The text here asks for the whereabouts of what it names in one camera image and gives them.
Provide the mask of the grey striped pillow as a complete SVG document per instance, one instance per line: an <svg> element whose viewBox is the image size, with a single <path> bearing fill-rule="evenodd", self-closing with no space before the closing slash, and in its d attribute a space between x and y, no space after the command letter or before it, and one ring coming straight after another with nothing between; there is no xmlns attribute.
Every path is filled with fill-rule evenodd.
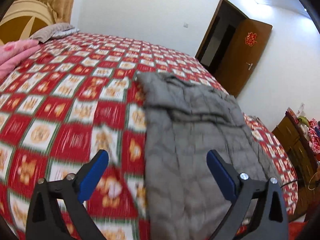
<svg viewBox="0 0 320 240"><path fill-rule="evenodd" d="M29 39L46 43L49 40L60 39L77 32L79 32L79 29L69 23L56 23L36 31Z"/></svg>

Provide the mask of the dark brown door frame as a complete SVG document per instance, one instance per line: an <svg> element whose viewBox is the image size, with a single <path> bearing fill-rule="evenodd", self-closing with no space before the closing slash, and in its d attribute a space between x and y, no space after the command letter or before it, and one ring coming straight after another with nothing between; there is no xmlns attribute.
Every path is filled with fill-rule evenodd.
<svg viewBox="0 0 320 240"><path fill-rule="evenodd" d="M219 0L195 58L214 74L239 24L248 16L228 0Z"/></svg>

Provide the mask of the cream wooden headboard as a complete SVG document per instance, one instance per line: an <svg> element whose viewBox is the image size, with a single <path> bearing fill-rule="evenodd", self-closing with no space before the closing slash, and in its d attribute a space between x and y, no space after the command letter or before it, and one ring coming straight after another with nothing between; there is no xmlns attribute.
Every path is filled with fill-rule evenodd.
<svg viewBox="0 0 320 240"><path fill-rule="evenodd" d="M53 14L44 3L36 0L15 1L1 20L1 45L26 40L54 23Z"/></svg>

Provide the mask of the brown wooden cabinet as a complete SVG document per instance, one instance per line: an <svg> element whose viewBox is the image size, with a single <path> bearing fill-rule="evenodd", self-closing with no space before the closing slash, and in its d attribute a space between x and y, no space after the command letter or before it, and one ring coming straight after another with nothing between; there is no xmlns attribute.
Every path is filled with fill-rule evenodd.
<svg viewBox="0 0 320 240"><path fill-rule="evenodd" d="M317 159L297 121L292 112L286 111L272 131L287 153L297 177L298 200L294 213L289 215L289 221L307 213L309 205L316 199L317 191Z"/></svg>

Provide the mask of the red double happiness sticker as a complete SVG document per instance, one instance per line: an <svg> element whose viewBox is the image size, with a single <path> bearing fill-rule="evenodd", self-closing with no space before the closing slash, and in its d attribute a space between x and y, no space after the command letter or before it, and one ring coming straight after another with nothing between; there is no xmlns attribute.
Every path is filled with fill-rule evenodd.
<svg viewBox="0 0 320 240"><path fill-rule="evenodd" d="M245 37L245 44L252 47L257 43L256 39L257 39L257 33L249 32Z"/></svg>

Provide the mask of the grey quilted down jacket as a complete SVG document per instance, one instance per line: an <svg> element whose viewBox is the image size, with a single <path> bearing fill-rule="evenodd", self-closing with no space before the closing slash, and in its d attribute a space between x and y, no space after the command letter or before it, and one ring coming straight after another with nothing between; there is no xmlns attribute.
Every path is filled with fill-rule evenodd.
<svg viewBox="0 0 320 240"><path fill-rule="evenodd" d="M152 239L206 239L230 202L207 163L216 150L250 178L280 178L236 99L168 73L140 73L146 119L145 185Z"/></svg>

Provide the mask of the pink folded blanket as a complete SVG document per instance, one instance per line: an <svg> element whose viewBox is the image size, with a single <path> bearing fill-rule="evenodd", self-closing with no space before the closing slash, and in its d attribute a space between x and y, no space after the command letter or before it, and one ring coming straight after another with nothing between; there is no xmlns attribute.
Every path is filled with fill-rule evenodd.
<svg viewBox="0 0 320 240"><path fill-rule="evenodd" d="M41 48L38 40L18 40L1 46L0 77L3 79L23 60Z"/></svg>

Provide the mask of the red teddy bear bedspread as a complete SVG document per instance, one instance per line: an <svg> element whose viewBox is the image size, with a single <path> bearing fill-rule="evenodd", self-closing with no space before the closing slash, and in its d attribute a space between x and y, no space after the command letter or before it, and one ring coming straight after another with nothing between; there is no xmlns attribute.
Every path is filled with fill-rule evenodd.
<svg viewBox="0 0 320 240"><path fill-rule="evenodd" d="M111 167L88 213L107 239L149 239L141 72L222 86L197 59L163 46L77 33L46 42L1 79L1 216L19 239L38 179L60 180L100 150Z"/></svg>

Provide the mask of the brown wooden door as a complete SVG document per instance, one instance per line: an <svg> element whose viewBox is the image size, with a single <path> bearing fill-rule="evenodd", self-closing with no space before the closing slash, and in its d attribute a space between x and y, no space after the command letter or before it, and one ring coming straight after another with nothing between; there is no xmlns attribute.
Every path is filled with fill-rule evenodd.
<svg viewBox="0 0 320 240"><path fill-rule="evenodd" d="M246 19L239 24L214 74L218 83L229 94L238 97L258 64L271 31L272 25L252 19ZM257 43L252 47L245 44L245 37L249 32L257 33ZM253 64L250 71L247 62Z"/></svg>

